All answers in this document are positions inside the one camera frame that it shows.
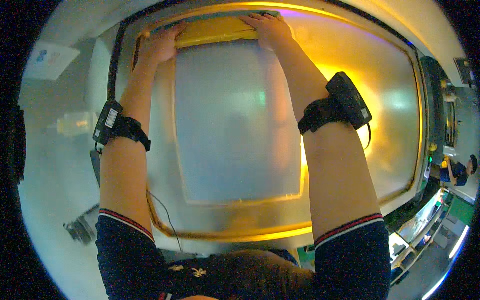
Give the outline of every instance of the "shirt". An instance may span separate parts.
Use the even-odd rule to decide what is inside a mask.
[[[452,167],[452,175],[456,179],[456,186],[464,186],[468,179],[467,168],[459,162],[456,164],[450,164],[450,166]],[[448,168],[440,169],[440,180],[444,182],[450,182]]]
[[[339,226],[315,240],[315,272],[276,254],[243,250],[167,264],[151,232],[100,209],[96,246],[108,298],[176,300],[386,299],[388,231],[381,214]]]

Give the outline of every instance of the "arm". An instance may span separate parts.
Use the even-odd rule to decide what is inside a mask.
[[[456,185],[456,178],[453,176],[452,173],[452,166],[450,165],[450,160],[447,160],[447,166],[448,166],[448,176],[450,177],[450,183],[453,185]]]
[[[121,97],[123,115],[139,121],[147,135],[157,65],[175,55],[175,36],[185,26],[181,23],[144,43]],[[136,221],[151,233],[145,189],[146,154],[142,143],[125,137],[110,141],[103,150],[100,165],[100,207]]]
[[[328,96],[327,80],[291,37],[282,18],[241,17],[255,27],[259,44],[278,57],[290,90],[295,118],[312,101]],[[377,195],[360,139],[351,125],[326,124],[303,137],[310,178],[314,238],[357,218],[379,213]]]

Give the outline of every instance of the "frosted glass panel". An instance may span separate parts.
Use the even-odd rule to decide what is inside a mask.
[[[180,50],[175,117],[188,202],[297,194],[300,135],[285,75],[256,41]]]

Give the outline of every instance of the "red and white stripe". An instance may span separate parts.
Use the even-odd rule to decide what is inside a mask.
[[[142,225],[138,224],[137,222],[133,221],[132,219],[122,216],[121,214],[118,214],[114,211],[111,211],[106,208],[102,208],[98,211],[99,216],[107,216],[110,217],[114,220],[117,220],[119,222],[122,222],[123,224],[126,224],[130,227],[132,227],[135,230],[138,230],[139,232],[143,233],[144,235],[148,236],[149,239],[152,240],[152,242],[155,242],[153,239],[153,235],[148,231],[145,227]]]
[[[343,234],[359,229],[371,223],[381,222],[381,221],[383,222],[383,220],[384,220],[384,217],[382,214],[373,214],[373,215],[365,216],[363,218],[346,223],[317,238],[317,240],[315,241],[315,250],[317,250],[318,247],[322,246],[326,242],[336,239]]]

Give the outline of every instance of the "hand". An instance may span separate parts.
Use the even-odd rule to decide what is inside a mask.
[[[258,44],[263,49],[273,50],[278,42],[292,38],[290,27],[283,17],[276,18],[267,13],[264,16],[251,13],[250,16],[239,18],[257,30]]]
[[[187,23],[181,23],[165,30],[161,29],[154,35],[146,38],[140,45],[138,61],[148,65],[158,65],[160,62],[171,59],[177,54],[175,38],[187,27]]]

